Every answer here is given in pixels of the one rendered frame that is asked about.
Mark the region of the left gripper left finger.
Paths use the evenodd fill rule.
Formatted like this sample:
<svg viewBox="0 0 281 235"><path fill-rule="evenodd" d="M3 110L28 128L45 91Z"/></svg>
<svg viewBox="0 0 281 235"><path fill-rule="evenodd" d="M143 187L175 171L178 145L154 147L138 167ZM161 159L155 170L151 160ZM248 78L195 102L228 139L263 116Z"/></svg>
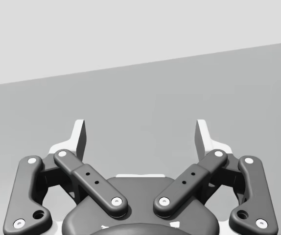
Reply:
<svg viewBox="0 0 281 235"><path fill-rule="evenodd" d="M19 161L4 219L4 235L41 235L49 231L53 220L43 200L48 188L56 185L62 186L76 204L89 197L112 218L126 215L126 197L91 165L82 162L85 146L85 122L78 119L70 138L53 145L44 159L27 156Z"/></svg>

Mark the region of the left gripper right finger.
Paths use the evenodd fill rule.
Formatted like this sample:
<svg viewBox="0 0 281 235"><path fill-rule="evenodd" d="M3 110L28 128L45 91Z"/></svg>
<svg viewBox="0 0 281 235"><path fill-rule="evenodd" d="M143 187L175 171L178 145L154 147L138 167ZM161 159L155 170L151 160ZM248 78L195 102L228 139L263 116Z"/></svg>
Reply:
<svg viewBox="0 0 281 235"><path fill-rule="evenodd" d="M238 200L228 225L239 235L278 235L279 227L265 170L260 158L236 158L232 149L213 140L204 119L196 122L194 136L198 163L189 166L153 201L160 218L170 218L190 198L204 204L221 187L228 186Z"/></svg>

